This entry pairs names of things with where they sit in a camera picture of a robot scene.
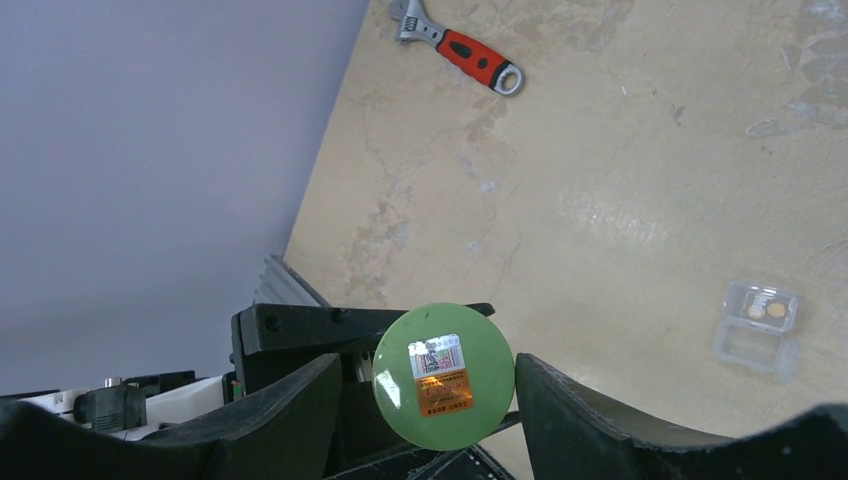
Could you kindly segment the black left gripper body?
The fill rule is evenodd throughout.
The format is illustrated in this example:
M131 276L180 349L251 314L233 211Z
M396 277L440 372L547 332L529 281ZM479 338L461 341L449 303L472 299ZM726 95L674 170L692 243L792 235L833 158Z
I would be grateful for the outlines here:
M341 401L325 467L327 479L493 479L495 459L480 445L455 452L414 447L384 421L367 362L399 310L256 304L231 320L230 397L255 393L314 358L337 353Z

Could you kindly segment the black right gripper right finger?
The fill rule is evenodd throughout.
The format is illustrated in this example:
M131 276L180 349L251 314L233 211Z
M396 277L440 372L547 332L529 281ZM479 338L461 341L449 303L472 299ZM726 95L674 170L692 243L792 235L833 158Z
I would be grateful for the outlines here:
M516 394L537 479L844 479L847 407L818 405L732 439L647 414L516 357Z

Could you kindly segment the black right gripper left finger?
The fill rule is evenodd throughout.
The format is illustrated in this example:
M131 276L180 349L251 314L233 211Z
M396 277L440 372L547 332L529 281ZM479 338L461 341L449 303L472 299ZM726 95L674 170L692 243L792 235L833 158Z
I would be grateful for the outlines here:
M336 354L208 414L120 440L31 403L1 404L4 479L319 479L342 387Z

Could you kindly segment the green pill bottle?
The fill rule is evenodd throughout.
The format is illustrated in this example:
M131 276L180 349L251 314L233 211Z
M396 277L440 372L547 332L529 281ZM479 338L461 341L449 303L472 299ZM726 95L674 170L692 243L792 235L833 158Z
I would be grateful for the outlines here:
M487 306L432 303L402 314L373 360L382 418L403 440L435 451L496 432L515 391L514 356Z

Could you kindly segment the clear plastic pill organizer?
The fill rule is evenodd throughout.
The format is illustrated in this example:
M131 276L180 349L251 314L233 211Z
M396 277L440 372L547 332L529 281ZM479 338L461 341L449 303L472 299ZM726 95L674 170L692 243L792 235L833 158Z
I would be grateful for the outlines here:
M790 382L799 353L793 329L800 305L801 296L789 289L744 280L730 282L713 354L729 364Z

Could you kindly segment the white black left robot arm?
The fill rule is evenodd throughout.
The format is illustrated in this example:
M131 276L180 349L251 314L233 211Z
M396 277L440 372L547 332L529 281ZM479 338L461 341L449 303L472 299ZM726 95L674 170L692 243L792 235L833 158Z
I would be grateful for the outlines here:
M478 445L416 447L364 365L396 310L258 304L232 319L233 370L112 378L1 400L5 479L502 479Z

